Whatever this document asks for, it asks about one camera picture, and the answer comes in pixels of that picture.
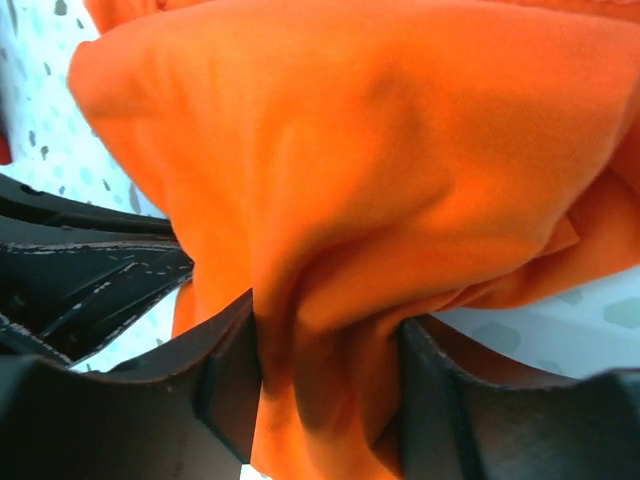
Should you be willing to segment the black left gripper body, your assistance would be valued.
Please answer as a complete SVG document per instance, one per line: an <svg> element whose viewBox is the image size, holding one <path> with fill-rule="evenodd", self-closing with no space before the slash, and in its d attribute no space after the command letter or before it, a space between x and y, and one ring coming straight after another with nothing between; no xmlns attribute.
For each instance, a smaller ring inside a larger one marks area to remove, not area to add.
<svg viewBox="0 0 640 480"><path fill-rule="evenodd" d="M1 178L1 352L74 365L191 279L166 220Z"/></svg>

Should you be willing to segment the orange t-shirt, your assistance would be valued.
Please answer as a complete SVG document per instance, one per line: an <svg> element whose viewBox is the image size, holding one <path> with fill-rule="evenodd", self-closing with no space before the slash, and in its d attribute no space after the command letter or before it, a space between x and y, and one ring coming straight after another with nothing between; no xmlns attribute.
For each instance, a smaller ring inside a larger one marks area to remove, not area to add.
<svg viewBox="0 0 640 480"><path fill-rule="evenodd" d="M395 331L639 263L635 1L90 1L71 93L194 262L253 294L253 466L396 479Z"/></svg>

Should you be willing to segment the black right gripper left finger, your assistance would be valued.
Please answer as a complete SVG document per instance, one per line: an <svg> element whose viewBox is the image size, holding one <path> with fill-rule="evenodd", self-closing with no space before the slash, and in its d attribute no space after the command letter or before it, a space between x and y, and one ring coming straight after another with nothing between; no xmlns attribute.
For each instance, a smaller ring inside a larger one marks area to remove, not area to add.
<svg viewBox="0 0 640 480"><path fill-rule="evenodd" d="M252 296L106 373L1 360L5 479L236 479L261 373Z"/></svg>

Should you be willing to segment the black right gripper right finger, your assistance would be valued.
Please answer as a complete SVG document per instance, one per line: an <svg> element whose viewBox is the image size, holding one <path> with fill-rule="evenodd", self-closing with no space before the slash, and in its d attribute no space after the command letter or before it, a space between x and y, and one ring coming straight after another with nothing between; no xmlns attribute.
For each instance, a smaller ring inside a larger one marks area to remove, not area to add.
<svg viewBox="0 0 640 480"><path fill-rule="evenodd" d="M550 374L430 317L398 337L405 478L638 478L638 370Z"/></svg>

